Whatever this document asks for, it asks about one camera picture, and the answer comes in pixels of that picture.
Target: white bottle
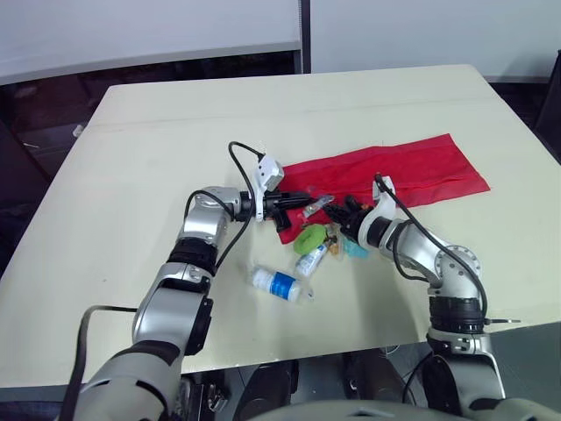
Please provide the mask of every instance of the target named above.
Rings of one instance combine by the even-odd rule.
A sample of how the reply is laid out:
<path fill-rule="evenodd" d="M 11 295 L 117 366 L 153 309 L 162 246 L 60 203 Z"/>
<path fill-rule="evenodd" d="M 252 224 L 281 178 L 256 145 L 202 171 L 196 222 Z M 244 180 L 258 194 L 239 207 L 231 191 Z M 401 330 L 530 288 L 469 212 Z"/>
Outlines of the white bottle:
<path fill-rule="evenodd" d="M 252 283 L 255 288 L 263 289 L 292 303 L 298 299 L 302 292 L 302 285 L 297 279 L 281 272 L 272 272 L 260 266 L 253 270 Z"/>

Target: plastic bottle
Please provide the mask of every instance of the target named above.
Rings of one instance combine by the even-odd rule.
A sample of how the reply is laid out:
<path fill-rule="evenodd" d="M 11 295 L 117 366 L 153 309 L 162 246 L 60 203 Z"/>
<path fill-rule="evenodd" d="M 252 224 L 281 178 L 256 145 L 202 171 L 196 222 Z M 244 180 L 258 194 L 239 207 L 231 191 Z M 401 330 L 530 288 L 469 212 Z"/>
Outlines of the plastic bottle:
<path fill-rule="evenodd" d="M 296 262 L 296 272 L 302 276 L 311 276 L 327 253 L 328 243 L 320 244 L 311 253 L 302 256 Z"/>
<path fill-rule="evenodd" d="M 253 270 L 252 283 L 255 288 L 263 289 L 292 303 L 302 292 L 302 284 L 297 279 L 260 266 Z"/>

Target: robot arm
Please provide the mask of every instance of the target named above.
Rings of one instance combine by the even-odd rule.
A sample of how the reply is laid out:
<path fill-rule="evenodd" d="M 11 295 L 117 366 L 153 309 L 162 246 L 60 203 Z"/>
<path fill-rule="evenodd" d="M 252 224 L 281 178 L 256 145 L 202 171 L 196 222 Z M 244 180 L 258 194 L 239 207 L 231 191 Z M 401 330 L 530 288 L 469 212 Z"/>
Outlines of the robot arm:
<path fill-rule="evenodd" d="M 195 194 L 174 249 L 138 307 L 132 346 L 99 369 L 82 388 L 75 408 L 65 397 L 60 419 L 158 420 L 171 414 L 183 356 L 198 353 L 206 339 L 213 305 L 207 295 L 228 224 L 273 218 L 281 231 L 289 226 L 285 210 L 312 200 L 304 193 L 276 190 L 282 167 L 268 155 L 258 157 L 253 200 L 259 204 L 252 205 L 250 193 L 234 188 L 208 187 Z"/>
<path fill-rule="evenodd" d="M 479 280 L 481 264 L 475 253 L 418 226 L 395 197 L 387 177 L 377 175 L 373 191 L 374 208 L 347 213 L 337 222 L 347 237 L 364 248 L 378 248 L 393 260 L 402 275 L 429 284 L 431 326 L 427 341 L 432 355 L 422 364 L 429 407 L 470 419 L 556 419 L 557 413 L 536 403 L 505 399 L 491 340 L 484 332 L 490 321 Z M 410 220 L 394 218 L 396 203 Z M 340 210 L 327 211 L 332 217 L 341 216 Z M 406 274 L 401 266 L 422 277 Z"/>

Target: black cable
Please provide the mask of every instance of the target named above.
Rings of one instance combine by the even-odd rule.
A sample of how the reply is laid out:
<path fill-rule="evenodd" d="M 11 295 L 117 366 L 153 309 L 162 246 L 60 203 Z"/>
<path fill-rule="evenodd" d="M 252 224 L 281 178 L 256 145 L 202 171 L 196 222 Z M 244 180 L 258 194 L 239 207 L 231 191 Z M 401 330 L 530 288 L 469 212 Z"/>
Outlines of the black cable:
<path fill-rule="evenodd" d="M 213 195 L 212 193 L 209 193 L 206 190 L 195 190 L 193 193 L 190 194 L 189 199 L 187 199 L 187 203 L 185 204 L 185 212 L 183 212 L 183 219 L 185 219 L 187 217 L 187 215 L 189 214 L 189 208 L 191 207 L 191 201 L 193 200 L 193 197 L 195 197 L 196 195 L 205 195 L 210 197 L 212 200 L 214 200 L 216 203 L 218 203 L 220 206 L 222 206 L 224 208 L 224 210 L 226 211 L 226 213 L 228 213 L 228 215 L 230 215 L 231 220 L 234 220 L 234 211 L 232 209 L 230 209 L 230 207 L 224 203 L 222 200 L 220 200 L 217 196 Z"/>
<path fill-rule="evenodd" d="M 397 225 L 397 227 L 395 228 L 394 243 L 392 245 L 392 255 L 394 256 L 395 268 L 400 273 L 400 275 L 403 276 L 405 279 L 410 279 L 411 281 L 428 282 L 429 280 L 427 278 L 423 277 L 423 276 L 413 276 L 413 275 L 406 274 L 405 271 L 403 270 L 403 268 L 401 267 L 399 254 L 397 253 L 397 249 L 398 249 L 397 245 L 398 245 L 398 241 L 400 239 L 401 233 L 403 232 L 403 230 L 405 229 L 405 227 L 407 225 L 411 225 L 411 224 L 413 224 L 413 222 L 411 220 L 408 220 L 408 221 L 402 222 L 401 224 Z"/>
<path fill-rule="evenodd" d="M 66 392 L 64 393 L 64 400 L 60 408 L 60 421 L 72 421 L 76 411 L 76 404 L 78 403 L 78 395 L 80 394 L 80 387 L 82 385 L 82 377 L 84 376 L 84 368 L 86 367 L 86 348 L 88 341 L 88 326 L 89 319 L 94 311 L 125 311 L 129 313 L 136 312 L 137 309 L 130 307 L 116 307 L 113 305 L 92 305 L 89 307 L 82 316 L 80 322 L 80 329 L 78 329 L 78 339 L 76 340 L 76 356 L 74 367 Z"/>
<path fill-rule="evenodd" d="M 407 391 L 409 390 L 409 388 L 411 387 L 411 383 L 413 382 L 413 379 L 415 379 L 415 374 L 416 372 L 419 370 L 419 368 L 421 368 L 425 362 L 427 362 L 427 360 L 432 356 L 432 351 L 427 353 L 422 360 L 420 360 L 417 365 L 415 366 L 415 368 L 413 368 L 413 371 L 411 372 L 411 375 L 409 376 L 409 378 L 407 379 L 407 382 L 405 383 L 405 387 L 403 388 L 403 393 L 401 393 L 401 402 L 405 403 L 405 399 L 407 398 Z"/>
<path fill-rule="evenodd" d="M 253 191 L 252 184 L 250 183 L 249 178 L 247 178 L 247 174 L 245 173 L 244 168 L 239 163 L 238 158 L 236 158 L 236 154 L 234 154 L 234 151 L 232 149 L 233 146 L 243 147 L 244 149 L 246 149 L 246 150 L 248 150 L 252 153 L 255 153 L 257 155 L 258 160 L 261 160 L 261 158 L 263 158 L 263 156 L 265 156 L 264 154 L 262 154 L 260 152 L 257 152 L 252 147 L 249 147 L 248 145 L 244 145 L 243 143 L 230 142 L 228 144 L 228 152 L 230 153 L 230 157 L 234 161 L 234 164 L 236 164 L 236 167 L 238 167 L 239 173 L 242 175 L 242 178 L 244 179 L 245 184 L 247 185 L 247 189 L 249 190 L 250 196 L 252 198 L 252 204 L 251 204 L 251 208 L 249 210 L 249 215 L 247 216 L 247 219 L 244 221 L 244 224 L 239 229 L 236 236 L 231 240 L 230 244 L 228 244 L 228 246 L 226 246 L 226 248 L 224 249 L 224 251 L 222 252 L 222 254 L 220 256 L 220 259 L 218 259 L 217 269 L 220 268 L 220 265 L 222 265 L 222 262 L 224 261 L 224 259 L 228 255 L 228 253 L 230 252 L 231 248 L 234 247 L 236 242 L 238 242 L 239 238 L 244 234 L 245 230 L 247 229 L 247 226 L 249 225 L 250 221 L 252 220 L 252 216 L 255 213 L 255 206 L 256 206 L 255 205 L 255 192 Z"/>
<path fill-rule="evenodd" d="M 240 142 L 236 142 L 236 141 L 232 141 L 228 144 L 228 151 L 230 151 L 230 156 L 231 156 L 231 147 L 232 146 L 239 146 L 239 147 L 243 147 L 246 151 L 249 151 L 251 153 L 255 153 L 257 155 L 257 159 L 259 161 L 261 161 L 261 158 L 263 158 L 265 156 L 264 153 L 261 153 L 259 151 L 256 151 L 255 149 L 253 149 L 251 146 L 248 146 L 246 144 L 240 143 Z"/>
<path fill-rule="evenodd" d="M 409 211 L 407 206 L 405 206 L 405 204 L 403 204 L 401 202 L 401 200 L 397 198 L 397 196 L 394 194 L 394 192 L 384 183 L 380 174 L 376 175 L 375 180 L 376 180 L 376 183 L 378 184 L 378 187 L 380 187 L 380 189 L 382 191 L 387 192 L 392 197 L 392 199 L 394 199 L 394 201 L 401 208 L 403 213 L 405 213 L 408 216 L 408 218 L 413 222 L 413 224 L 415 224 L 417 229 L 427 239 L 429 239 L 429 241 L 432 244 L 434 244 L 436 247 L 438 247 L 443 253 L 448 255 L 451 259 L 455 260 L 471 276 L 472 282 L 475 285 L 475 288 L 477 288 L 477 291 L 481 295 L 481 313 L 483 314 L 483 318 L 485 318 L 485 316 L 487 314 L 487 295 L 486 295 L 486 292 L 485 292 L 485 288 L 483 288 L 483 284 L 481 283 L 481 280 L 475 274 L 475 272 L 473 272 L 472 268 L 470 268 L 470 266 L 467 263 L 465 263 L 462 259 L 460 259 L 456 254 L 454 254 L 453 252 L 448 250 L 446 247 L 444 247 L 442 244 L 440 244 L 440 241 L 435 239 L 432 236 L 432 234 L 430 234 L 430 232 L 428 232 L 426 230 L 426 228 L 421 225 L 421 223 L 417 220 L 417 218 L 415 218 L 415 216 Z"/>

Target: green object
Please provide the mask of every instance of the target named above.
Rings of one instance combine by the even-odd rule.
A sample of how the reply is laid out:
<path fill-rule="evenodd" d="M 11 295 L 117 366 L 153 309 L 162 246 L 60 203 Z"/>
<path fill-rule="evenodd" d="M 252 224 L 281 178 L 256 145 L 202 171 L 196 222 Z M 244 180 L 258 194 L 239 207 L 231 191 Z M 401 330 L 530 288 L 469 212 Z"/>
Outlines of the green object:
<path fill-rule="evenodd" d="M 313 252 L 325 241 L 326 236 L 327 232 L 323 225 L 312 224 L 307 226 L 306 229 L 296 237 L 294 243 L 295 252 L 302 256 Z"/>

